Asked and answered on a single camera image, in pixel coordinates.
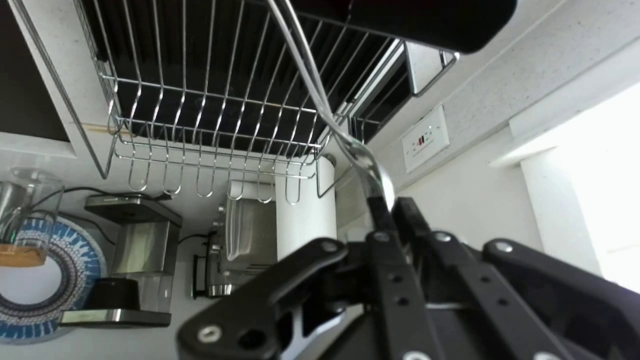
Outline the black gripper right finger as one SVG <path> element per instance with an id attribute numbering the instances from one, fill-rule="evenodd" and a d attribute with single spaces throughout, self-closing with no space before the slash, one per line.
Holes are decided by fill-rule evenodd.
<path id="1" fill-rule="evenodd" d="M 513 240 L 475 252 L 432 230 L 411 199 L 391 216 L 425 303 L 469 306 L 516 357 L 640 360 L 640 295 Z"/>

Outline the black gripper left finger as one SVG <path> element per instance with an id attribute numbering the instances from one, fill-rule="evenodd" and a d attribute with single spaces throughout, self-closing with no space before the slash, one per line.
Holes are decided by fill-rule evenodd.
<path id="1" fill-rule="evenodd" d="M 177 360 L 279 360 L 304 309 L 320 329 L 337 317 L 337 306 L 361 299 L 348 278 L 359 271 L 361 250 L 363 244 L 331 238 L 304 244 L 187 319 L 176 333 Z"/>

